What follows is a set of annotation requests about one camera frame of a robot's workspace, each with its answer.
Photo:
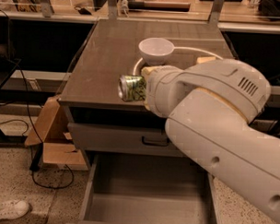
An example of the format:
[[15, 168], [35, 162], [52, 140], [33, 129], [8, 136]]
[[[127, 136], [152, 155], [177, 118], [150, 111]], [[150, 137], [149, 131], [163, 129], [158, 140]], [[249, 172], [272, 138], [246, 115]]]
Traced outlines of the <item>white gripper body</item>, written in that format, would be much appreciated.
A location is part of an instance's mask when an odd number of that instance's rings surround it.
[[185, 87], [177, 77], [182, 70], [167, 65], [156, 66], [146, 82], [146, 102], [149, 110], [159, 117], [168, 117], [185, 97]]

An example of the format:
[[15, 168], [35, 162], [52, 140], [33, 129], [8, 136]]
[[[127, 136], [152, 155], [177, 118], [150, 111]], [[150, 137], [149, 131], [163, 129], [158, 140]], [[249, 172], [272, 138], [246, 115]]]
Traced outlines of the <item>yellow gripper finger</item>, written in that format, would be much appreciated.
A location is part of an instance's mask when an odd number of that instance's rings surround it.
[[150, 74], [152, 72], [154, 72], [155, 70], [157, 70], [158, 68], [159, 68], [159, 65], [143, 67], [140, 73], [144, 77], [145, 81], [147, 81]]

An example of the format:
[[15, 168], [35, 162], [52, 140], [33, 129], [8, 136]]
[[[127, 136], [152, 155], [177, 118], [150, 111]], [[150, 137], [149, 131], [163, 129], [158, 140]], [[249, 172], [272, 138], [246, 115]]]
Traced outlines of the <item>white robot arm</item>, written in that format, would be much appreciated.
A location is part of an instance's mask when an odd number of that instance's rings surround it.
[[258, 70], [231, 59], [158, 66], [146, 81], [148, 108], [165, 119], [169, 140], [280, 224], [280, 139], [250, 127], [270, 95]]

